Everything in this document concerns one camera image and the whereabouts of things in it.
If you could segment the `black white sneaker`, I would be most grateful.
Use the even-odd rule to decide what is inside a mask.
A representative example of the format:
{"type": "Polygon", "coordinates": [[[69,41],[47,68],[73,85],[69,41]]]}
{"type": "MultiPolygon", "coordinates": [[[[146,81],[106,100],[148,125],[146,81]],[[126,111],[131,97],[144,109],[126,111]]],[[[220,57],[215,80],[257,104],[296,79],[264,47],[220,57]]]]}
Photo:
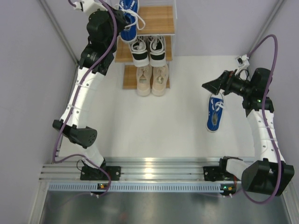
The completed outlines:
{"type": "Polygon", "coordinates": [[[136,40],[129,44],[129,49],[135,67],[144,67],[150,63],[144,36],[137,36],[136,40]]]}
{"type": "Polygon", "coordinates": [[[148,37],[149,57],[152,67],[161,67],[166,65],[166,43],[165,37],[161,35],[152,35],[148,37]]]}

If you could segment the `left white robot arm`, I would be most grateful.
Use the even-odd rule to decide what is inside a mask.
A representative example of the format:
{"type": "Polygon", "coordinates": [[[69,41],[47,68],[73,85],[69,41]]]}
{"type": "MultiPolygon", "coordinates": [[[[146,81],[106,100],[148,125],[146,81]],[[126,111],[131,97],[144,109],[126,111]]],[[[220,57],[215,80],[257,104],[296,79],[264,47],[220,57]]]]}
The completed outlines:
{"type": "Polygon", "coordinates": [[[117,37],[127,22],[121,10],[94,1],[76,3],[76,8],[88,15],[86,26],[88,44],[81,53],[77,80],[65,112],[53,121],[53,128],[71,143],[78,145],[80,156],[92,167],[90,174],[96,180],[106,176],[104,157],[95,146],[97,130],[87,126],[89,111],[96,90],[114,60],[117,37]]]}

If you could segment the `beige platform sneaker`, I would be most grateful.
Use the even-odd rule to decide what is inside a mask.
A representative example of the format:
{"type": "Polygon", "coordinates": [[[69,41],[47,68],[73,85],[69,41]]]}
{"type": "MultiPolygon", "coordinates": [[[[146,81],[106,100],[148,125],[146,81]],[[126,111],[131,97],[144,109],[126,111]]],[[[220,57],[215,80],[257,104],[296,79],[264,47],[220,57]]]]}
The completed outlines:
{"type": "Polygon", "coordinates": [[[137,94],[145,97],[150,94],[150,79],[152,77],[152,67],[146,65],[143,67],[138,67],[136,71],[136,81],[137,81],[137,94]]]}
{"type": "Polygon", "coordinates": [[[166,92],[166,84],[169,78],[168,65],[153,68],[152,93],[155,96],[163,96],[166,92]]]}

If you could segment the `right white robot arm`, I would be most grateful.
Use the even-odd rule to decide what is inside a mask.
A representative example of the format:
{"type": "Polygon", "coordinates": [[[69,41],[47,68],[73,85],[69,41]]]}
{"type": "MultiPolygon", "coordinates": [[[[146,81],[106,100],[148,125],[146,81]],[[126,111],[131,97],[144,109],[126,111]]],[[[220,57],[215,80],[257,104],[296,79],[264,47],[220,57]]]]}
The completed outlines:
{"type": "Polygon", "coordinates": [[[275,136],[274,106],[267,96],[271,72],[257,68],[251,79],[241,79],[239,73],[226,70],[202,87],[213,95],[223,91],[223,96],[234,93],[243,98],[242,107],[251,128],[256,161],[248,165],[239,158],[225,156],[220,159],[218,174],[224,180],[235,176],[246,192],[280,196],[295,171],[283,159],[275,136]]]}

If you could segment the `blue canvas sneaker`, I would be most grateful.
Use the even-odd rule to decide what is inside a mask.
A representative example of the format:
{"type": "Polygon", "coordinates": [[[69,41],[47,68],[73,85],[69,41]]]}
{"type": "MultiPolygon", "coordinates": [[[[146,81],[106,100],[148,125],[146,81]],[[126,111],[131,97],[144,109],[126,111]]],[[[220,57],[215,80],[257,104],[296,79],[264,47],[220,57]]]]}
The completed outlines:
{"type": "Polygon", "coordinates": [[[139,0],[120,0],[117,9],[123,12],[126,26],[121,31],[121,39],[125,43],[132,43],[137,39],[137,31],[145,28],[145,21],[139,15],[139,0]]]}
{"type": "Polygon", "coordinates": [[[224,97],[221,93],[211,94],[208,100],[207,130],[214,133],[219,129],[223,110],[225,109],[224,97]]]}

